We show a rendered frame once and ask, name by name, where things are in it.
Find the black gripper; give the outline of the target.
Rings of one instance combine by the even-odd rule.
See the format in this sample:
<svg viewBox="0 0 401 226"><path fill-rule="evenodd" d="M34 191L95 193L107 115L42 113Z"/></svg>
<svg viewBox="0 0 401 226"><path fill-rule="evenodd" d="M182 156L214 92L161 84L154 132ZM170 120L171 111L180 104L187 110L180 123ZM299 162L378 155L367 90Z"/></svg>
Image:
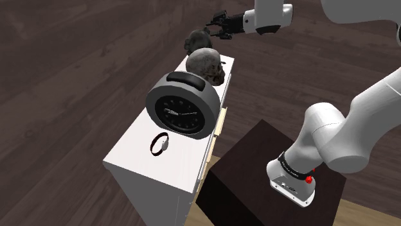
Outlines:
<svg viewBox="0 0 401 226"><path fill-rule="evenodd" d="M233 38L233 34L236 33L244 33L244 13L227 16L226 10L221 10L215 13L210 20L210 22L206 23L206 26L225 26L221 27L218 31L211 31L210 35L212 37L218 37L222 40L231 40Z"/></svg>

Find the dark skull figure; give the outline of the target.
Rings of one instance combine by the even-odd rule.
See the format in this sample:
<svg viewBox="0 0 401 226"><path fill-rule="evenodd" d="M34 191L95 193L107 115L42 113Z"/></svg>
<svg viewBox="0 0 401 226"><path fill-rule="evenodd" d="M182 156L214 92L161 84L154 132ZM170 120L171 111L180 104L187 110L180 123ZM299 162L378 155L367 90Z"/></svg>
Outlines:
<svg viewBox="0 0 401 226"><path fill-rule="evenodd" d="M201 30L193 30L184 41L184 49L187 55L191 55L201 48L212 48L213 43L210 37L210 30L207 27Z"/></svg>

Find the grey skull figure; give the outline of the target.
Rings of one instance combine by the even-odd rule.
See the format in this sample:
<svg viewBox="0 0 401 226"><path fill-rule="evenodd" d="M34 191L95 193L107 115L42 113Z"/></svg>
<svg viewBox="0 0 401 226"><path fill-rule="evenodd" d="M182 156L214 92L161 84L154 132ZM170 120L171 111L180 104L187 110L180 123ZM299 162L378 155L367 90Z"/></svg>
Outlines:
<svg viewBox="0 0 401 226"><path fill-rule="evenodd" d="M190 54L186 61L186 70L202 77L212 86L222 85L226 75L220 53L211 48L200 48Z"/></svg>

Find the grey round alarm clock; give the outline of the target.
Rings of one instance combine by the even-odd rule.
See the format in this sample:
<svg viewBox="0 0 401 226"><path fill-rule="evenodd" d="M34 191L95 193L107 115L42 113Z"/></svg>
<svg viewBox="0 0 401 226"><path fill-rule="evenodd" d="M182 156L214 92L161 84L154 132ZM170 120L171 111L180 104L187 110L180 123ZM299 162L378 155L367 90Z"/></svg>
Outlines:
<svg viewBox="0 0 401 226"><path fill-rule="evenodd" d="M215 88L186 71L165 74L149 91L145 103L157 126L193 139L212 134L221 109Z"/></svg>

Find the white chest of drawers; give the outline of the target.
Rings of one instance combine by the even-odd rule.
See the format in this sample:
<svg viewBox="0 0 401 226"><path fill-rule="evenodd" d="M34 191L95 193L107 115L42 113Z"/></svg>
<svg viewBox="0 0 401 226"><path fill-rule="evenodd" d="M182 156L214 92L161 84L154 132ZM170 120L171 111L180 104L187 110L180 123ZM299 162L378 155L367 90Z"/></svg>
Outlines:
<svg viewBox="0 0 401 226"><path fill-rule="evenodd" d="M224 83L214 87L221 109L231 79L234 58L222 56L226 74ZM146 110L121 136L103 159L146 226L184 226L198 189L215 131L203 139L193 139L157 126ZM169 135L168 148L159 156L150 153L153 138L161 132ZM157 152L165 137L154 146Z"/></svg>

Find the dark robot stand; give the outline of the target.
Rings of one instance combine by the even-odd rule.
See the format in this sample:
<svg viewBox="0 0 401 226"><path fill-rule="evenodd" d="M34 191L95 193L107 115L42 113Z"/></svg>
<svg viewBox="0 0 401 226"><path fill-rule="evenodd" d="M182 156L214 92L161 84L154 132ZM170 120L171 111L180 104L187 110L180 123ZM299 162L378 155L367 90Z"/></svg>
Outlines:
<svg viewBox="0 0 401 226"><path fill-rule="evenodd" d="M305 208L269 183L267 163L292 143L260 120L210 168L196 204L214 226L333 226L344 176L325 164L318 166L316 194Z"/></svg>

